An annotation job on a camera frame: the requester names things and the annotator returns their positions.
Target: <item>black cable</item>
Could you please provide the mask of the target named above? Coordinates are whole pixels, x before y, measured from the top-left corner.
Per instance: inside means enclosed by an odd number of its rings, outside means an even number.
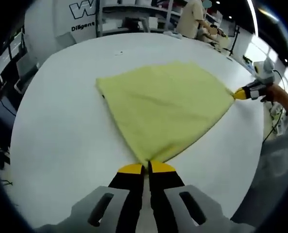
[[[274,72],[277,72],[277,73],[279,74],[279,76],[280,76],[280,78],[281,78],[281,80],[282,80],[282,83],[283,83],[284,90],[285,90],[285,84],[284,84],[284,80],[283,80],[283,78],[282,78],[282,75],[281,75],[280,72],[277,71],[276,69],[273,70],[273,71],[274,71]],[[265,141],[267,140],[267,138],[270,136],[270,134],[272,134],[272,132],[273,132],[273,131],[275,130],[275,128],[277,127],[277,125],[280,123],[280,120],[281,120],[281,117],[282,117],[282,111],[283,111],[283,108],[282,108],[281,111],[280,111],[280,116],[279,116],[276,124],[274,125],[274,127],[272,128],[272,130],[270,131],[270,133],[267,135],[267,137],[262,141],[262,144],[265,143]]]
[[[6,108],[6,110],[7,110],[8,112],[10,112],[14,117],[16,117],[16,115],[15,115],[14,113],[12,113],[12,111],[10,111],[10,110],[3,104],[2,101],[0,101],[0,102],[1,102],[1,104],[4,106],[4,108]]]

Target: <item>yellow cloth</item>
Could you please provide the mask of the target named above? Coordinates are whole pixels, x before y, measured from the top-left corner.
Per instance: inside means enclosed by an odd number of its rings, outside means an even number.
[[[146,66],[97,79],[111,113],[143,165],[165,162],[204,135],[234,99],[196,64]]]

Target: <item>desk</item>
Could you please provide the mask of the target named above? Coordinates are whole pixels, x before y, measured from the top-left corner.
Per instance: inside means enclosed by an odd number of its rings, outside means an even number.
[[[232,91],[252,80],[242,66],[203,43],[158,33],[92,39],[48,58],[23,97],[10,149],[11,199],[33,227],[65,219],[74,203],[136,162],[96,78],[175,60],[196,62]],[[254,177],[262,136],[263,105],[236,101],[169,164],[185,184],[196,185],[232,217]]]

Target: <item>person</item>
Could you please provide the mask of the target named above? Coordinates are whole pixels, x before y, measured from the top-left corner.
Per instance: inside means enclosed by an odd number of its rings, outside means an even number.
[[[217,26],[214,24],[211,24],[211,27],[217,29]],[[203,41],[203,42],[206,42],[206,43],[211,43],[211,42],[219,43],[219,41],[217,40],[217,35],[216,34],[211,35],[205,27],[201,27],[198,30],[196,39]]]
[[[288,93],[277,84],[273,84],[267,88],[267,94],[261,101],[278,102],[285,108],[286,113],[288,114]]]
[[[176,31],[184,37],[195,39],[199,24],[205,27],[211,35],[218,33],[218,29],[210,27],[210,25],[205,22],[204,14],[206,10],[202,2],[204,2],[204,0],[190,0],[184,7],[176,27]]]

